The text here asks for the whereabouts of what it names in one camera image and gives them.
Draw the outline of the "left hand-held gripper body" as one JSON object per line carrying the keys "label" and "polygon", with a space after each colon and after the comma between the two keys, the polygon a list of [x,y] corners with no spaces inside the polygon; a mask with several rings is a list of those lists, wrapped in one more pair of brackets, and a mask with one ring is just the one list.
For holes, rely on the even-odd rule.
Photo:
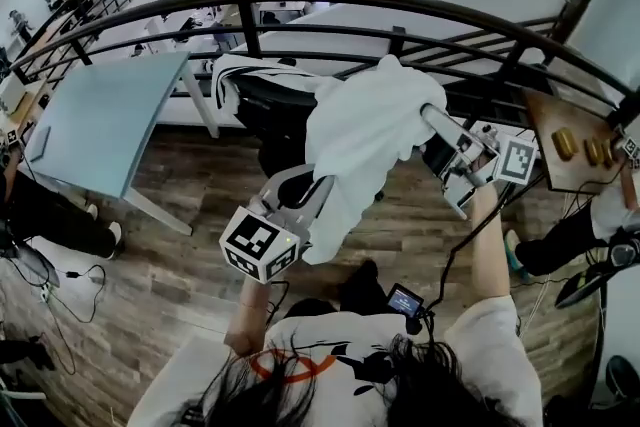
{"label": "left hand-held gripper body", "polygon": [[249,278],[267,284],[300,260],[312,246],[309,228],[321,213],[334,185],[332,175],[313,180],[295,205],[287,206],[281,189],[289,181],[312,177],[304,164],[270,177],[245,207],[238,207],[219,244],[226,262]]}

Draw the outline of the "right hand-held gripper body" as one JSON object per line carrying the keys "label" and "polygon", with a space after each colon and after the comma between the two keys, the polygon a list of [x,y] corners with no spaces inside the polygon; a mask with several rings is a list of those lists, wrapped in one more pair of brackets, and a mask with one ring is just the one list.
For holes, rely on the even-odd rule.
{"label": "right hand-held gripper body", "polygon": [[471,132],[432,104],[422,107],[421,116],[434,135],[460,135],[457,155],[437,178],[444,199],[461,217],[466,216],[463,208],[478,188],[494,181],[528,183],[537,153],[533,142],[501,133],[490,125]]}

